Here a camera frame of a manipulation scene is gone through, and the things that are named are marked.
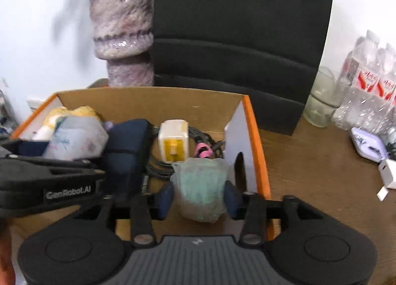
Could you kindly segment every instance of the plastic bag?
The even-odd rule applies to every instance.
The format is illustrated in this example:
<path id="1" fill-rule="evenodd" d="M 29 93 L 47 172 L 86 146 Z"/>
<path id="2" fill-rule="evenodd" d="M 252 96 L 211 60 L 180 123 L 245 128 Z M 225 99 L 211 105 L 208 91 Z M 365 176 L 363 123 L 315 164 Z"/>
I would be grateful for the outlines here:
<path id="1" fill-rule="evenodd" d="M 58 160 L 95 158 L 102 154 L 108 134 L 94 117 L 67 117 L 55 133 L 43 157 Z"/>
<path id="2" fill-rule="evenodd" d="M 175 173 L 171 181 L 182 216 L 200 222 L 216 222 L 225 213 L 223 193 L 227 162 L 222 158 L 188 158 L 172 166 Z"/>

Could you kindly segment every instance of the plastic bottle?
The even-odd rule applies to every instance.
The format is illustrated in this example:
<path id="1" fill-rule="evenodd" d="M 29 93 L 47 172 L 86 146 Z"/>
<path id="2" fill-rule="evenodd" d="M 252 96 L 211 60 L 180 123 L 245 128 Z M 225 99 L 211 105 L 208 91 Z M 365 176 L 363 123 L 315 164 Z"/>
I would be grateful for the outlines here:
<path id="1" fill-rule="evenodd" d="M 395 49 L 387 44 L 386 49 L 381 48 L 378 51 L 378 59 L 381 75 L 373 93 L 366 102 L 368 104 L 368 114 L 361 125 L 362 129 L 371 133 L 377 131 L 392 107 L 391 101 L 396 88 Z"/>
<path id="2" fill-rule="evenodd" d="M 365 37 L 359 37 L 355 43 L 355 47 L 359 46 L 365 40 L 366 40 Z M 339 77 L 339 80 L 342 80 L 343 82 L 349 82 L 349 84 L 352 84 L 353 78 L 355 77 L 355 74 L 356 74 L 356 70 L 355 70 L 355 72 L 353 72 L 352 69 L 351 69 L 351 74 L 349 73 L 349 65 L 351 62 L 352 54 L 353 54 L 353 50 L 351 52 L 349 52 L 349 54 L 346 56 L 344 64 L 341 68 L 341 74 Z"/>
<path id="3" fill-rule="evenodd" d="M 344 130 L 360 127 L 368 114 L 367 99 L 372 94 L 381 74 L 378 55 L 379 37 L 367 30 L 365 40 L 357 45 L 344 76 L 352 86 L 333 116 L 334 124 Z"/>
<path id="4" fill-rule="evenodd" d="M 392 72 L 396 73 L 396 63 L 393 65 Z M 396 142 L 396 88 L 391 97 L 388 111 L 381 119 L 375 134 L 384 141 L 385 145 Z"/>

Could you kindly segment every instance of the bottle label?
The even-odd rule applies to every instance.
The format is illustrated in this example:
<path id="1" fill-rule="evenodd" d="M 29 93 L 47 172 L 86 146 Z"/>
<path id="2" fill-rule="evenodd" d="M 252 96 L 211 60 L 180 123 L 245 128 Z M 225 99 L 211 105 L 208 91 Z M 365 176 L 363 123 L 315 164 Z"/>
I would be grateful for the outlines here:
<path id="1" fill-rule="evenodd" d="M 354 58 L 347 58 L 343 65 L 342 73 L 345 73 L 345 77 L 352 83 L 353 79 L 359 68 L 359 62 Z"/>
<path id="2" fill-rule="evenodd" d="M 395 87 L 396 84 L 393 81 L 386 77 L 382 77 L 377 83 L 374 94 L 383 98 L 386 101 L 389 101 L 393 95 Z"/>
<path id="3" fill-rule="evenodd" d="M 378 74 L 369 71 L 368 69 L 358 69 L 358 75 L 356 80 L 356 86 L 365 92 L 371 92 L 377 84 Z"/>

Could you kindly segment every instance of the gray ridged grip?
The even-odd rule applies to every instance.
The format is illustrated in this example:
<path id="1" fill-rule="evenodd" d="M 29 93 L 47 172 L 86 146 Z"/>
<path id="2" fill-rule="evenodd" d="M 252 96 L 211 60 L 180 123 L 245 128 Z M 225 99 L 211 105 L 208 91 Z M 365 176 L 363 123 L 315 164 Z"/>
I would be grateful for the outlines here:
<path id="1" fill-rule="evenodd" d="M 103 285 L 290 285 L 261 251 L 239 247 L 231 236 L 166 236 L 132 253 Z"/>

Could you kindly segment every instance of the white charger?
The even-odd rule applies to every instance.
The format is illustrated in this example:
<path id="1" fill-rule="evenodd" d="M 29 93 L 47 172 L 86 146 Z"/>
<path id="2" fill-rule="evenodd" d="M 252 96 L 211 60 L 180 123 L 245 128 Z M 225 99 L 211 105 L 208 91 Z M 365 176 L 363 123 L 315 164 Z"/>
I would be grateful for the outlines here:
<path id="1" fill-rule="evenodd" d="M 162 161 L 173 163 L 189 157 L 189 124 L 184 120 L 167 120 L 161 124 L 158 146 Z"/>
<path id="2" fill-rule="evenodd" d="M 388 189 L 396 189 L 396 161 L 386 159 L 378 166 L 379 174 L 384 186 L 377 193 L 380 201 L 384 200 L 388 194 Z"/>

